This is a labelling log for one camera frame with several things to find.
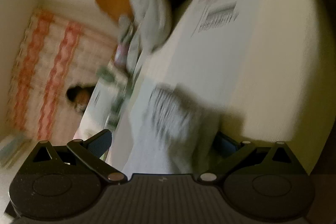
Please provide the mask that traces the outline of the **pink patterned curtain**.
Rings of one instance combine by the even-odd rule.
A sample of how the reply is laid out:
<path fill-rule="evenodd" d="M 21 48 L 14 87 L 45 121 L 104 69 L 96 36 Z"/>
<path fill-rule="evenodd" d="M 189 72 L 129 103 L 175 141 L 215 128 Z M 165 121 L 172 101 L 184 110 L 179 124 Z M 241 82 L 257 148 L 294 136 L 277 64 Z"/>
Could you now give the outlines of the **pink patterned curtain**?
<path fill-rule="evenodd" d="M 63 144 L 81 115 L 66 98 L 69 87 L 93 85 L 115 55 L 116 39 L 81 23 L 36 9 L 15 58 L 6 121 L 34 140 Z"/>

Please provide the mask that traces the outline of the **light blue sweatpants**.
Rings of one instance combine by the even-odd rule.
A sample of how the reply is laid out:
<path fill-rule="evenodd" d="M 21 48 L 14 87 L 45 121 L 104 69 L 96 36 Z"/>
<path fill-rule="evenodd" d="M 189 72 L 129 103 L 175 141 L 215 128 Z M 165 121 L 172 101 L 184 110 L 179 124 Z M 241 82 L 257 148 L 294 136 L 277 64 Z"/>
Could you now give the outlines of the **light blue sweatpants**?
<path fill-rule="evenodd" d="M 133 138 L 123 173 L 131 176 L 205 172 L 210 166 L 210 148 L 220 119 L 220 112 L 198 102 L 186 91 L 157 85 Z"/>

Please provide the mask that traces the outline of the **green desk fan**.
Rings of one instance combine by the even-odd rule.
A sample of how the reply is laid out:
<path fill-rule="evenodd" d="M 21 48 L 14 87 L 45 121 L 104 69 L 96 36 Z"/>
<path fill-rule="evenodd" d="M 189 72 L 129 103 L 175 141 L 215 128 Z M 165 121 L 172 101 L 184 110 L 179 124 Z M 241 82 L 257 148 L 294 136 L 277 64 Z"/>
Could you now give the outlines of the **green desk fan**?
<path fill-rule="evenodd" d="M 138 40 L 135 35 L 136 27 L 134 20 L 130 19 L 126 14 L 121 14 L 118 20 L 118 47 L 120 51 L 126 46 L 138 46 Z"/>

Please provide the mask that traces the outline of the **patchwork bed sheet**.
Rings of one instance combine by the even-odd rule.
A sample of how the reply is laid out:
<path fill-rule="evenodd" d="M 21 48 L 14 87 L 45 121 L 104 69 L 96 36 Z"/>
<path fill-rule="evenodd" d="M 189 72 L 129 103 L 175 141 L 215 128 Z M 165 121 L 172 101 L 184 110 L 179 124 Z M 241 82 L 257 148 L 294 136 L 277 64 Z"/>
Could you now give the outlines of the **patchwork bed sheet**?
<path fill-rule="evenodd" d="M 335 119 L 335 42 L 322 0 L 192 0 L 145 54 L 107 163 L 122 171 L 157 85 L 220 112 L 218 132 L 285 142 L 307 173 Z"/>

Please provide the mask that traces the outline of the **grey folded garment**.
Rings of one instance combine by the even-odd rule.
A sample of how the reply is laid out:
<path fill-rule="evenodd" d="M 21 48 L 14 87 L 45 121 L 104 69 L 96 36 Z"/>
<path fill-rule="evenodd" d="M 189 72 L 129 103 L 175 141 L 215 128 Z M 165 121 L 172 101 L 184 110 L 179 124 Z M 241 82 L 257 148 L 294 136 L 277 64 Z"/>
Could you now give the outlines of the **grey folded garment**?
<path fill-rule="evenodd" d="M 141 53 L 150 54 L 168 39 L 173 24 L 168 0 L 130 0 L 136 27 L 127 53 L 128 71 L 135 69 Z"/>

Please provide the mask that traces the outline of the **child in black jacket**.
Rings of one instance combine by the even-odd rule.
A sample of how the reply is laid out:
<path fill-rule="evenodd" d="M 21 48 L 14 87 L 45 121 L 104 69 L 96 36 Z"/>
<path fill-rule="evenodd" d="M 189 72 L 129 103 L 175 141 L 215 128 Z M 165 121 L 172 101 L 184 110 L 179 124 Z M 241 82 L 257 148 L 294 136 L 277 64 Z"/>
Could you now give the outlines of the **child in black jacket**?
<path fill-rule="evenodd" d="M 76 112 L 84 114 L 95 86 L 72 86 L 67 89 L 66 97 Z"/>

